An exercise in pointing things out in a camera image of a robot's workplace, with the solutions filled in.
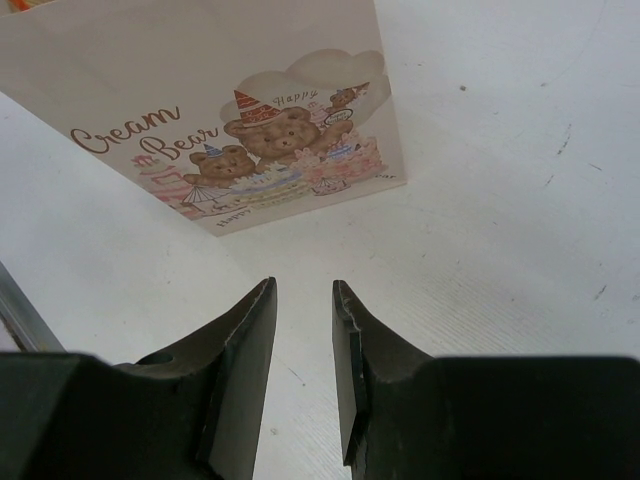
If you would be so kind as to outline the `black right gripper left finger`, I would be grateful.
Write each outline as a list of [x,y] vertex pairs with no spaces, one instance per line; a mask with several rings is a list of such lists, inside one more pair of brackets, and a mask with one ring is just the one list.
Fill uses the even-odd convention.
[[277,318],[267,278],[228,312],[136,363],[1,357],[5,479],[249,479]]

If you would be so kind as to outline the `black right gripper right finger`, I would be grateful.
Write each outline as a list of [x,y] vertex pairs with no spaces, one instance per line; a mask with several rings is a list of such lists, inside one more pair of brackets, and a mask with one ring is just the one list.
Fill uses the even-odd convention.
[[635,479],[639,363],[431,356],[332,288],[342,457],[355,479]]

